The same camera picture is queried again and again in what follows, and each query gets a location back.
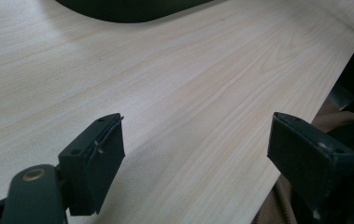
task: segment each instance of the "wooden table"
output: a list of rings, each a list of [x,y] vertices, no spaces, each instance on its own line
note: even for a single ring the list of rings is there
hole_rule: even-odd
[[[311,121],[353,51],[352,0],[216,0],[138,24],[0,0],[0,199],[120,112],[126,158],[101,214],[71,223],[249,223],[278,177],[272,114]]]

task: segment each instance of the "table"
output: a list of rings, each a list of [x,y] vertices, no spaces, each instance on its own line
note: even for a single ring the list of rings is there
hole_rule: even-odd
[[[216,0],[117,24],[0,0],[0,199],[120,112],[126,158],[100,215],[71,223],[249,223],[279,175],[272,114],[311,121],[353,51],[354,1]]]

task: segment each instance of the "black curved object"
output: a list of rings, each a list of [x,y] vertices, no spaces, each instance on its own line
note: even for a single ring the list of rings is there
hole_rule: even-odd
[[[196,7],[212,0],[56,0],[80,14],[102,21],[133,23]]]

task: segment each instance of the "brown fabric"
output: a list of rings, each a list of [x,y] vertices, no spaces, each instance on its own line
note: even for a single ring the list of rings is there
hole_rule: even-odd
[[[336,127],[352,123],[354,123],[354,113],[340,112],[339,108],[327,99],[312,125],[326,133]],[[281,175],[251,224],[296,224],[291,195],[290,182]]]

